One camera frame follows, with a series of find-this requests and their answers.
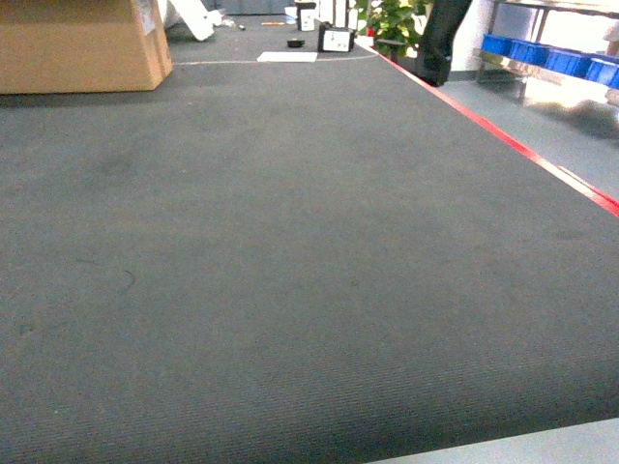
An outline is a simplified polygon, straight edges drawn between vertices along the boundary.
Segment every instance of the red stripe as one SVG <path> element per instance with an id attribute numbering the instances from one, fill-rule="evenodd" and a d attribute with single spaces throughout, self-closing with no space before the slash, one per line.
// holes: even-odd
<path id="1" fill-rule="evenodd" d="M 578 176 L 576 176 L 574 173 L 570 172 L 566 168 L 561 167 L 561 166 L 555 166 L 547 159 L 542 158 L 540 155 L 535 153 L 529 147 L 527 147 L 526 145 L 523 145 L 522 143 L 518 142 L 516 139 L 511 137 L 506 132 L 497 128 L 488 119 L 485 119 L 481 117 L 479 114 L 474 113 L 469 108 L 451 99 L 450 97 L 446 96 L 445 94 L 443 94 L 440 90 L 436 89 L 435 87 L 431 87 L 430 85 L 426 84 L 423 80 L 411 74 L 410 72 L 408 72 L 401 66 L 397 65 L 393 61 L 389 60 L 388 58 L 384 56 L 382 58 L 388 63 L 390 63 L 392 66 L 394 66 L 396 69 L 398 69 L 401 73 L 403 73 L 410 79 L 414 80 L 419 85 L 424 87 L 426 90 L 431 92 L 433 95 L 435 95 L 436 97 L 441 99 L 443 102 L 451 106 L 453 109 L 455 109 L 462 115 L 466 116 L 468 119 L 470 119 L 471 121 L 473 121 L 480 127 L 484 128 L 486 131 L 490 132 L 492 135 L 494 135 L 499 140 L 508 144 L 510 147 L 515 149 L 517 152 L 521 153 L 522 155 L 526 156 L 527 158 L 529 158 L 530 160 L 538 164 L 540 167 L 548 171 L 550 174 L 552 174 L 556 178 L 565 182 L 568 186 L 570 186 L 574 190 L 582 193 L 584 196 L 592 200 L 598 206 L 604 208 L 609 213 L 619 218 L 619 201 L 615 200 L 610 195 L 604 193 L 598 188 L 586 183 L 585 181 L 580 179 Z"/>

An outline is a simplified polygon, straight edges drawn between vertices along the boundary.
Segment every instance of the brown cardboard box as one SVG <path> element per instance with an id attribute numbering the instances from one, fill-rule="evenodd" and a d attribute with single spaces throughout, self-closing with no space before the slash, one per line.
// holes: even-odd
<path id="1" fill-rule="evenodd" d="M 0 0 L 0 94 L 153 90 L 171 71 L 156 0 Z"/>

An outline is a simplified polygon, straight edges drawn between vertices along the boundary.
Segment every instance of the metal frame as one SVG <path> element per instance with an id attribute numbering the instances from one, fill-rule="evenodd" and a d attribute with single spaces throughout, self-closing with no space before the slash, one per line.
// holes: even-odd
<path id="1" fill-rule="evenodd" d="M 542 34 L 544 33 L 548 14 L 551 11 L 578 13 L 581 15 L 603 15 L 619 19 L 619 1 L 612 0 L 615 3 L 615 5 L 612 6 L 609 3 L 610 1 L 611 0 L 494 0 L 492 4 L 490 24 L 487 28 L 487 31 L 489 32 L 489 34 L 492 33 L 494 29 L 494 24 L 496 22 L 498 7 L 500 5 L 513 5 L 524 8 L 534 8 L 537 10 L 537 14 L 533 30 L 531 31 L 530 39 L 532 42 L 539 42 L 542 38 Z M 538 66 L 528 65 L 526 63 L 520 63 L 505 56 L 495 55 L 493 53 L 488 53 L 481 50 L 479 50 L 478 56 L 482 59 L 482 64 L 477 69 L 477 75 L 475 77 L 475 80 L 477 80 L 477 82 L 484 82 L 486 63 L 500 66 L 503 70 L 522 77 L 522 83 L 518 95 L 518 98 L 521 101 L 524 99 L 524 94 L 526 92 L 526 83 L 529 77 L 545 80 L 548 82 L 554 82 L 557 84 L 561 84 L 566 79 L 577 79 L 577 77 L 571 77 L 561 74 L 559 72 L 552 72 L 550 70 L 546 70 Z M 579 79 L 579 81 L 591 85 L 602 85 L 583 79 Z M 614 89 L 608 89 L 607 87 L 606 89 L 606 100 L 610 104 L 619 106 L 619 91 Z"/>
<path id="2" fill-rule="evenodd" d="M 496 55 L 480 49 L 475 51 L 484 62 L 499 66 L 509 73 L 519 75 L 525 79 L 532 77 L 534 79 L 542 80 L 544 82 L 551 82 L 557 85 L 562 85 L 567 82 L 577 82 L 578 85 L 589 86 L 590 89 L 605 92 L 604 96 L 606 101 L 609 104 L 619 106 L 619 90 L 617 89 L 610 89 L 598 82 L 592 82 L 590 80 L 561 74 L 560 72 L 547 70 L 546 68 L 530 65 L 528 63 L 522 63 L 521 61 L 513 60 L 507 56 Z"/>

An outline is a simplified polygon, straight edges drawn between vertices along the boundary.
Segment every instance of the leg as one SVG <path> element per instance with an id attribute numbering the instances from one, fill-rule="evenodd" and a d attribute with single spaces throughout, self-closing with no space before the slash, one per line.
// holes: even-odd
<path id="1" fill-rule="evenodd" d="M 617 56 L 619 53 L 619 42 L 611 41 L 608 43 L 608 48 L 606 49 L 606 55 L 609 56 Z"/>
<path id="2" fill-rule="evenodd" d="M 449 76 L 454 38 L 472 1 L 434 0 L 426 29 L 419 42 L 413 72 L 434 87 L 443 85 Z"/>

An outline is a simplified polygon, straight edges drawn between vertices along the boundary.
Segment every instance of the blue bin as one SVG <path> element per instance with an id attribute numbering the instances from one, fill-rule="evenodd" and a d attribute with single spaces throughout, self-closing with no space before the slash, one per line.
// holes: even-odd
<path id="1" fill-rule="evenodd" d="M 496 55 L 509 56 L 512 49 L 512 41 L 508 37 L 493 36 L 491 34 L 484 35 L 482 42 L 482 50 Z"/>
<path id="2" fill-rule="evenodd" d="M 577 51 L 551 48 L 545 67 L 557 73 L 584 77 L 591 67 L 591 56 Z"/>
<path id="3" fill-rule="evenodd" d="M 526 41 L 512 41 L 510 49 L 510 58 L 528 63 L 530 65 L 543 66 L 548 59 L 550 47 L 539 43 L 531 43 Z"/>
<path id="4" fill-rule="evenodd" d="M 619 88 L 619 75 L 617 75 L 619 64 L 612 63 L 606 58 L 608 57 L 604 59 L 592 58 L 585 79 L 599 82 L 613 89 Z"/>

